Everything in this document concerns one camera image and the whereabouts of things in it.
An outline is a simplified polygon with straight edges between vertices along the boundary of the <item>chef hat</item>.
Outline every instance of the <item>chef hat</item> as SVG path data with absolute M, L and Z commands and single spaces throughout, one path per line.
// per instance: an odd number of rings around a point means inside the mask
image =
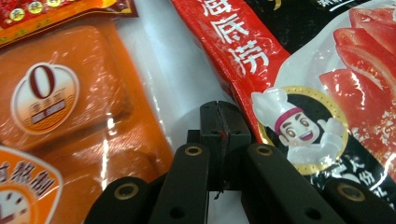
M 253 112 L 257 120 L 279 134 L 280 125 L 290 116 L 303 112 L 288 102 L 288 95 L 281 88 L 269 88 L 265 92 L 251 93 Z

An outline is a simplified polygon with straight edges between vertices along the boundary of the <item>cartoon eye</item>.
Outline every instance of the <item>cartoon eye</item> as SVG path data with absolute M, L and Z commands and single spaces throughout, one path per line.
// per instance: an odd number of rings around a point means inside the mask
M 287 133 L 288 136 L 290 136 L 290 137 L 295 137 L 295 136 L 296 136 L 296 133 L 294 132 L 293 129 L 287 129 L 287 130 L 286 130 L 286 133 Z
M 306 119 L 301 119 L 300 123 L 303 124 L 305 127 L 309 126 L 308 120 L 306 120 Z

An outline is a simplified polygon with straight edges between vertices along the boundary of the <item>smiling mouth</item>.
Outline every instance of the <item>smiling mouth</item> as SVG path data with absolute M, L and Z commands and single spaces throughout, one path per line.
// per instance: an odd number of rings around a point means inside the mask
M 312 131 L 309 131 L 303 135 L 300 136 L 300 139 L 303 141 L 308 141 L 310 140 L 312 137 L 314 137 L 314 134 L 312 133 Z

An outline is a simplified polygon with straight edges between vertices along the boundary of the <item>cartoon character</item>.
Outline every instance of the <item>cartoon character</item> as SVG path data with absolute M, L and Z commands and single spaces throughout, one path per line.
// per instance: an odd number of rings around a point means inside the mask
M 257 120 L 272 129 L 280 142 L 289 147 L 287 158 L 293 164 L 331 164 L 343 149 L 344 125 L 335 118 L 320 119 L 318 124 L 324 133 L 319 143 L 319 126 L 304 111 L 288 102 L 287 93 L 281 88 L 269 88 L 265 92 L 253 92 L 253 112 Z

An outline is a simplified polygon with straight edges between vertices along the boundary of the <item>cartoon face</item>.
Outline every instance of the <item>cartoon face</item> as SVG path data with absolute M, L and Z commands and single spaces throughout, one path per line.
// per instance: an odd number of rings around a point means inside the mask
M 301 147 L 314 143 L 319 134 L 318 125 L 303 112 L 299 112 L 280 125 L 279 139 L 285 146 Z

